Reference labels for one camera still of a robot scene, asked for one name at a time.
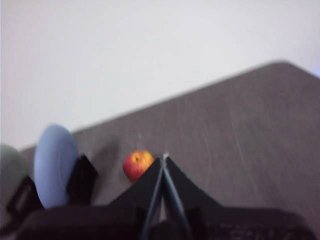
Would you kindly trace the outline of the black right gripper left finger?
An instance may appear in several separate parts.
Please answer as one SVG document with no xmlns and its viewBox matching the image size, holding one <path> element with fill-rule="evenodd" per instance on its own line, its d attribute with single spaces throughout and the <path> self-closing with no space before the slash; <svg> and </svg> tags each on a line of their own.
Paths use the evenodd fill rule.
<svg viewBox="0 0 320 240">
<path fill-rule="evenodd" d="M 148 239 L 159 215 L 163 169 L 157 158 L 144 174 L 108 207 L 115 220 L 108 226 L 109 239 Z"/>
</svg>

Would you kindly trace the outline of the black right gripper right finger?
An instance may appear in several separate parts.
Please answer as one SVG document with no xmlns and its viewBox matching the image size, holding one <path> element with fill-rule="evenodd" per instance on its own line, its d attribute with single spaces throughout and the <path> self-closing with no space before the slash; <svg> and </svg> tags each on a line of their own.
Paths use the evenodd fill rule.
<svg viewBox="0 0 320 240">
<path fill-rule="evenodd" d="M 195 185 L 174 161 L 162 157 L 166 213 L 182 231 L 183 239 L 207 239 L 207 223 L 223 206 Z"/>
</svg>

